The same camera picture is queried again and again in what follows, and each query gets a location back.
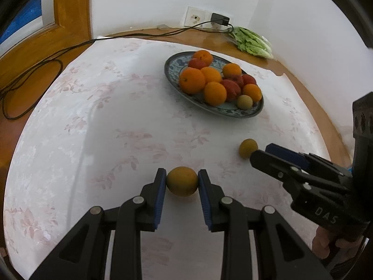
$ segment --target triangular cutout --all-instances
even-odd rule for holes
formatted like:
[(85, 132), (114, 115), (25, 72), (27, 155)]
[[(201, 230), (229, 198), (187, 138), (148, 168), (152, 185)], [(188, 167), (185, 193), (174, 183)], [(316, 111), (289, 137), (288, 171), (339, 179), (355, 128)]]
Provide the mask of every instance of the triangular cutout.
[(70, 240), (68, 245), (60, 252), (60, 259), (78, 263), (83, 251), (85, 238), (88, 234), (88, 225), (84, 225), (78, 233)]
[(302, 258), (304, 252), (298, 247), (284, 227), (281, 224), (277, 224), (276, 230), (280, 240), (284, 260), (290, 262)]

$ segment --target blue window pane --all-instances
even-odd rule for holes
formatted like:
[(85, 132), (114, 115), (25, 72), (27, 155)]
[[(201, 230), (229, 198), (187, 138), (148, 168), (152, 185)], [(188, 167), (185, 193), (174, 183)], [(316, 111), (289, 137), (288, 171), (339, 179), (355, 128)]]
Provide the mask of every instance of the blue window pane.
[(41, 0), (30, 0), (20, 10), (17, 16), (0, 37), (0, 44), (14, 34), (21, 27), (41, 16)]

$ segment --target red fruit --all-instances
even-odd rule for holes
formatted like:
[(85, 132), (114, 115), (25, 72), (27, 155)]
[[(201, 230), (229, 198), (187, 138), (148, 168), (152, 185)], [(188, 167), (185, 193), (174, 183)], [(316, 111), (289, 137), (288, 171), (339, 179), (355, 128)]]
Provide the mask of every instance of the red fruit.
[(249, 74), (243, 74), (242, 79), (244, 80), (244, 85), (246, 84), (256, 84), (256, 80), (253, 76), (250, 76)]
[(201, 69), (206, 67), (206, 63), (201, 59), (193, 58), (189, 61), (188, 67)]
[(227, 90), (227, 102), (234, 101), (237, 99), (238, 96), (241, 95), (241, 88), (236, 82), (225, 79), (221, 83)]
[(224, 78), (236, 82), (240, 88), (244, 87), (244, 80), (242, 79), (242, 76), (240, 74), (229, 74), (227, 76), (224, 76)]

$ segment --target leafy green vegetable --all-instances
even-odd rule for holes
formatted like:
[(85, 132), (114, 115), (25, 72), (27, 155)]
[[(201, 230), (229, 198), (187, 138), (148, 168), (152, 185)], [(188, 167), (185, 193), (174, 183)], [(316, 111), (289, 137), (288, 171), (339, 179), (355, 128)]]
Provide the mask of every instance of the leafy green vegetable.
[(230, 35), (235, 39), (239, 50), (273, 59), (271, 43), (266, 38), (243, 27), (235, 27)]

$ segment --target yellow-green fruit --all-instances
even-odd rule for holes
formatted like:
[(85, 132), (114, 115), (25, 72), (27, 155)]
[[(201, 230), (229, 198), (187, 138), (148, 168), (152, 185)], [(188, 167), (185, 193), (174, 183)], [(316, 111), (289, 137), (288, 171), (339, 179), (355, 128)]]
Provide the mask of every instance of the yellow-green fruit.
[(251, 154), (258, 150), (258, 144), (253, 139), (244, 140), (239, 146), (238, 153), (242, 159), (249, 159)]
[(241, 95), (238, 97), (236, 105), (240, 109), (250, 109), (252, 107), (252, 99), (249, 96)]
[(166, 184), (173, 194), (188, 197), (198, 188), (198, 176), (191, 168), (179, 166), (168, 173)]

